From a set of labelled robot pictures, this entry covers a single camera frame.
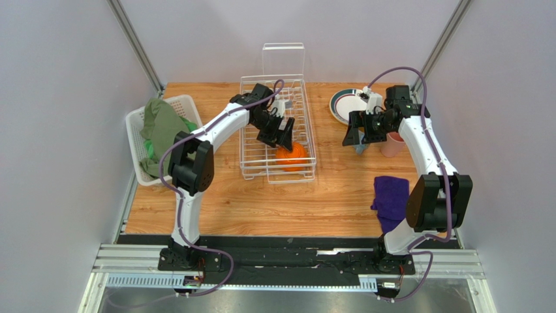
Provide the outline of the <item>beige plate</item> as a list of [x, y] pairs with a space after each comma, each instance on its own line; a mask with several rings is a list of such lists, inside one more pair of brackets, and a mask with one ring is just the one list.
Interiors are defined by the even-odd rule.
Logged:
[[343, 89], [336, 92], [330, 99], [329, 109], [333, 118], [343, 125], [348, 125], [349, 113], [364, 111], [367, 100], [360, 95], [361, 89]]

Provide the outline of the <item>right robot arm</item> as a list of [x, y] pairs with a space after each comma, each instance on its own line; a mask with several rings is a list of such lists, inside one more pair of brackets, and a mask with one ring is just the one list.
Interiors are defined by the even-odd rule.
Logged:
[[382, 235], [373, 249], [371, 265], [380, 273], [396, 274], [411, 260], [413, 248], [427, 239], [440, 241], [440, 233], [451, 238], [465, 217], [473, 183], [450, 164], [433, 132], [425, 103], [410, 99], [407, 85], [394, 85], [386, 96], [369, 87], [352, 96], [365, 103], [363, 110], [352, 110], [343, 145], [380, 143], [396, 132], [409, 148], [419, 176], [409, 194], [405, 219]]

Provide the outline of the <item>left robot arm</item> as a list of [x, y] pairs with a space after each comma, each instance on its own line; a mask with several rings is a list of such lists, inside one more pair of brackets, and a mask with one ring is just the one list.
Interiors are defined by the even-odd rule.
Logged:
[[294, 118], [284, 118], [276, 97], [285, 86], [278, 79], [273, 88], [256, 83], [250, 93], [232, 97], [224, 110], [205, 126], [186, 134], [179, 132], [162, 158], [168, 160], [168, 188], [176, 194], [176, 220], [166, 252], [190, 262], [199, 249], [202, 198], [215, 177], [214, 154], [231, 135], [247, 125], [258, 130], [257, 140], [293, 150]]

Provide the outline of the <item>pink cup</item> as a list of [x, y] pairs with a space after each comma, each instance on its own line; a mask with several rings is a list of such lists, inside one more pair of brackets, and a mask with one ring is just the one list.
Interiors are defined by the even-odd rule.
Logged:
[[380, 148], [383, 156], [392, 158], [400, 153], [405, 146], [405, 141], [398, 132], [390, 132], [386, 135], [386, 141]]

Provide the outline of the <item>blue butterfly mug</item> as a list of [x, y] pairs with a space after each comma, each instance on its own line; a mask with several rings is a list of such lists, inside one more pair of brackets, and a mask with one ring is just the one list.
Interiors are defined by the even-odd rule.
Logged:
[[362, 155], [363, 152], [369, 148], [369, 144], [368, 143], [359, 143], [357, 145], [353, 146], [355, 152], [357, 155]]

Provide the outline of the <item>orange bowl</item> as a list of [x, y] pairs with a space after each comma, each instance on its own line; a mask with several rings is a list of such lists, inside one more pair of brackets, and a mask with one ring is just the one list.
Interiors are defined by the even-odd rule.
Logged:
[[275, 152], [276, 165], [280, 165], [283, 171], [295, 172], [304, 171], [306, 167], [303, 166], [308, 158], [305, 147], [298, 143], [293, 142], [293, 151], [288, 152], [282, 147], [278, 147]]

